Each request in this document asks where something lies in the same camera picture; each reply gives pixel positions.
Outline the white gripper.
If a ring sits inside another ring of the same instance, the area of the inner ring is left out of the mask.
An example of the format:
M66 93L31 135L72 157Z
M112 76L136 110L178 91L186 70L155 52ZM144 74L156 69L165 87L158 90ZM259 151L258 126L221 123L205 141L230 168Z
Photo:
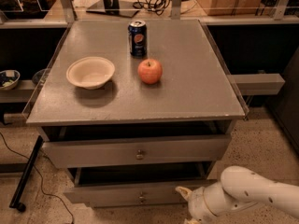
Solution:
M184 219L184 224L212 224L217 218L215 211L215 187L201 187L194 191L181 186L176 187L185 201L188 201L189 213L193 219Z

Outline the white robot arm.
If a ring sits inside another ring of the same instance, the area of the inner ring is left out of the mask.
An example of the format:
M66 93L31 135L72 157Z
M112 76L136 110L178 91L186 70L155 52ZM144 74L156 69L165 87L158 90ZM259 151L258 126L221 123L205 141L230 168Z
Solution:
M261 203L299 218L298 186L267 179L241 166L227 167L221 179L208 187L176 187L176 192L188 203L192 217L184 224L213 224L221 215L254 209Z

